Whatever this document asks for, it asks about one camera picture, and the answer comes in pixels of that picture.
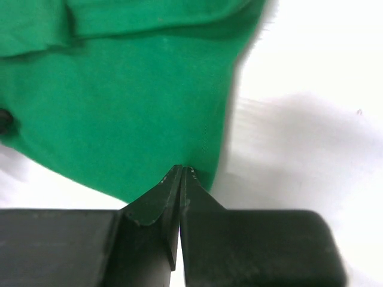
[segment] white surface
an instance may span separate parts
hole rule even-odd
[[[226,207],[322,214],[352,287],[383,286],[382,8],[270,1],[240,61],[212,190]],[[124,205],[4,147],[0,165],[0,207]],[[173,287],[184,286],[181,259]]]

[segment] green towel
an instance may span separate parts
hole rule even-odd
[[[0,0],[2,143],[124,201],[174,164],[209,189],[264,2]]]

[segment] black plastic part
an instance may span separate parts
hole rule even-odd
[[[187,287],[343,287],[330,229],[314,212],[226,210],[185,168],[181,243]]]
[[[7,132],[9,126],[13,123],[13,116],[6,109],[0,109],[0,135]]]
[[[0,211],[0,286],[169,286],[181,174],[122,210]]]

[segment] black round object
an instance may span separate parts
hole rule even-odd
[[[0,135],[13,123],[13,116],[6,109],[0,109]]]

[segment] green cloth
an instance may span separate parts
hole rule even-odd
[[[0,0],[2,143],[124,201],[173,164],[209,189],[264,2]]]

